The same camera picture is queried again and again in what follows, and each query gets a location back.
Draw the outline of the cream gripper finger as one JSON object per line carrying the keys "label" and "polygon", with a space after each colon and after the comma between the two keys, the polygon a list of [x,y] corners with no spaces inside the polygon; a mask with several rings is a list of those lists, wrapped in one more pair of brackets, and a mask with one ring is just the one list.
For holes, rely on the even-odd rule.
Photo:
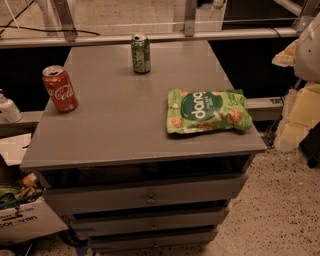
{"label": "cream gripper finger", "polygon": [[272,63],[280,67],[293,67],[297,42],[298,40],[293,41],[284,50],[276,54]]}

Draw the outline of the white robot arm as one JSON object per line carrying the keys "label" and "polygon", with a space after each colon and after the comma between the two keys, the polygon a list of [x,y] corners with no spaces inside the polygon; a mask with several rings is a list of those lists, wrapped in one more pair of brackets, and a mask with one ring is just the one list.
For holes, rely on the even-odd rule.
{"label": "white robot arm", "polygon": [[292,67],[296,77],[307,82],[320,82],[320,13],[298,39],[272,59],[280,67]]}

